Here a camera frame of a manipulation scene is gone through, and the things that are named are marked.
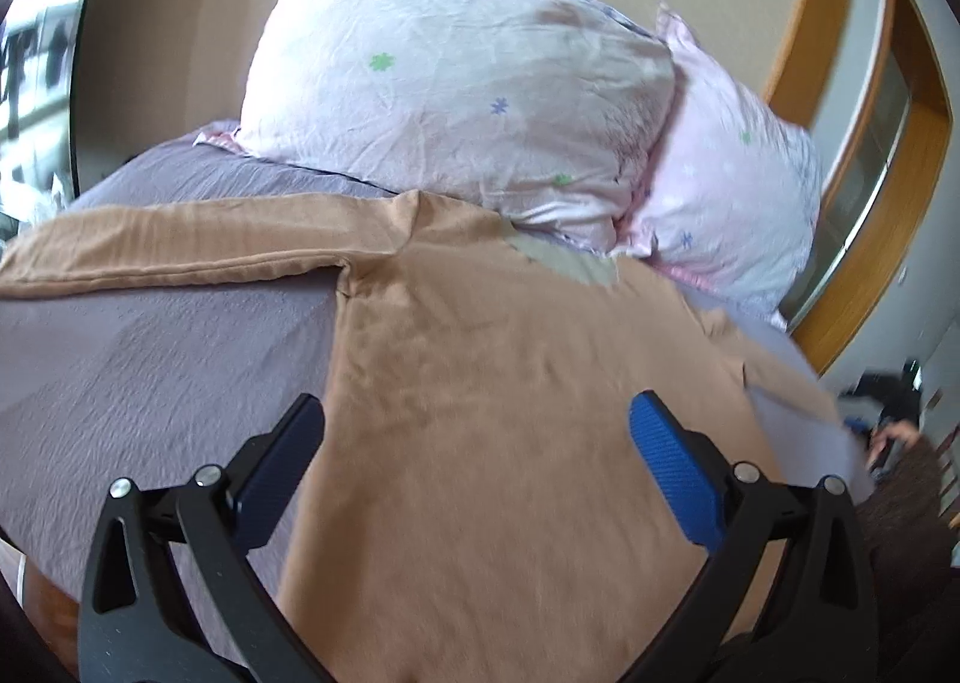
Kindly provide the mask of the person's right hand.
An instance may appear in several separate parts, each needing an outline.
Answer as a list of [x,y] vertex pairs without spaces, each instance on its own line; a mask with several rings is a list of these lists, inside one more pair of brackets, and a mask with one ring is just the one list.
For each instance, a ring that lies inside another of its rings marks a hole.
[[867,465],[872,467],[884,454],[890,442],[898,442],[903,451],[909,451],[919,439],[921,439],[921,431],[908,420],[885,424],[884,428],[877,429],[872,435],[871,449],[867,454]]

